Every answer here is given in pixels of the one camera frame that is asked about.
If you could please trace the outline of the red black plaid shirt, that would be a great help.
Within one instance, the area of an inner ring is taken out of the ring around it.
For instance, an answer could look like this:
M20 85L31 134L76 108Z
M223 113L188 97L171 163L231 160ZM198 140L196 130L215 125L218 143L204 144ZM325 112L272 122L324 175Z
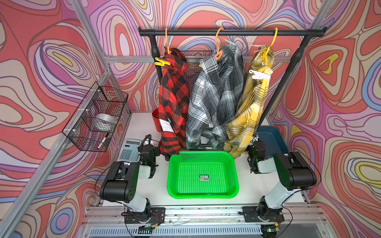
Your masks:
M158 117L161 127L160 152L166 157L186 150L186 123L190 88L186 70L188 62L177 48L170 48L162 58L166 61L159 90Z

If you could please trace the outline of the yellow clothespin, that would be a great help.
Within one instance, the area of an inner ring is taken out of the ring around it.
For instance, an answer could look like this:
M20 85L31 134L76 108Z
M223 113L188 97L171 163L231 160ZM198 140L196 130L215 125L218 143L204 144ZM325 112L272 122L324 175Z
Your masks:
M158 58L158 57L155 57L154 60L155 60L154 64L157 66L160 66L160 67L164 67L166 65L171 65L170 62L165 61L165 60Z

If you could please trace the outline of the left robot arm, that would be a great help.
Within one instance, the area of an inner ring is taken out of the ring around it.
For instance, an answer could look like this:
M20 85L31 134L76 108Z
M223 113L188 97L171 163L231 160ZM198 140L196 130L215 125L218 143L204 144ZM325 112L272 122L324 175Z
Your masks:
M139 179L151 179L158 167L156 157L159 148L152 143L152 135L145 136L138 146L138 161L111 164L100 187L99 196L109 202L119 203L126 211L127 222L152 223L151 204L148 198L137 192Z

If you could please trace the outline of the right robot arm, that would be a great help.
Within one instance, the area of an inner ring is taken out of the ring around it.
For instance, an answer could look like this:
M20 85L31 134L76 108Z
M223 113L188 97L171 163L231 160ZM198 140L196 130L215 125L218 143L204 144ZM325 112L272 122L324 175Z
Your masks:
M274 153L265 158L266 145L259 139L247 148L248 163L255 174L277 173L279 182L270 193L260 199L255 211L257 218L267 222L281 215L284 202L295 193L317 184L317 176L299 152Z

